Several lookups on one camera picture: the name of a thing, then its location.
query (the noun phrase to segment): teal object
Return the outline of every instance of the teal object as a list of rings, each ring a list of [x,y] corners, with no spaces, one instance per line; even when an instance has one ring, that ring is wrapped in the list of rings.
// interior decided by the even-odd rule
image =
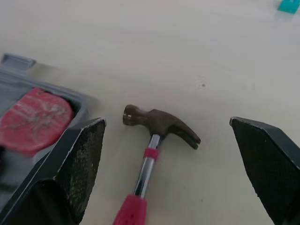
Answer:
[[[278,7],[279,11],[295,14],[300,6],[300,0],[283,0]]]

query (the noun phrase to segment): red foam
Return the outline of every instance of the red foam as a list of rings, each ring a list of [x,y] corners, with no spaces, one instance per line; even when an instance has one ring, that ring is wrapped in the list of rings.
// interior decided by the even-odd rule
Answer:
[[[150,157],[153,158],[154,161],[156,162],[157,158],[158,158],[158,150],[157,149],[152,149],[152,148],[146,148],[145,152],[144,152],[144,158],[145,157]]]
[[[66,100],[33,88],[0,118],[0,145],[32,157],[54,144],[73,116]]]
[[[147,202],[135,195],[128,195],[112,225],[145,225]]]

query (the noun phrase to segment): claw hammer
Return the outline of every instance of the claw hammer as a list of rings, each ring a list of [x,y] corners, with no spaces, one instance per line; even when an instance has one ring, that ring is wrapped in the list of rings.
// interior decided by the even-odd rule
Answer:
[[[150,132],[151,139],[144,153],[135,190],[125,199],[113,225],[145,225],[147,202],[144,197],[154,163],[158,158],[160,143],[169,133],[178,135],[194,149],[198,148],[201,140],[180,119],[157,109],[146,112],[134,105],[127,105],[123,113],[123,123],[129,126],[145,126]]]

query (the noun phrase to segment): white table surface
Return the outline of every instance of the white table surface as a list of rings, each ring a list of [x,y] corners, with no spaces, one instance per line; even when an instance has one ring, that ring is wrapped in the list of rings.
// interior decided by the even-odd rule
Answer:
[[[133,191],[149,134],[125,105],[172,113],[201,138],[170,135],[146,199],[147,225],[271,225],[231,116],[282,128],[300,144],[300,17],[273,0],[2,0],[0,53],[50,67],[35,76],[93,98],[107,129],[82,225],[109,225]]]

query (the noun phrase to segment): hammer claw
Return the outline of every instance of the hammer claw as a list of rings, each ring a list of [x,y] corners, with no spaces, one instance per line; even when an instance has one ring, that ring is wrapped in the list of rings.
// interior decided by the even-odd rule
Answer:
[[[183,123],[183,125],[184,128],[176,125],[170,127],[170,133],[181,137],[186,143],[196,150],[198,148],[198,144],[201,142],[200,138],[186,124]]]

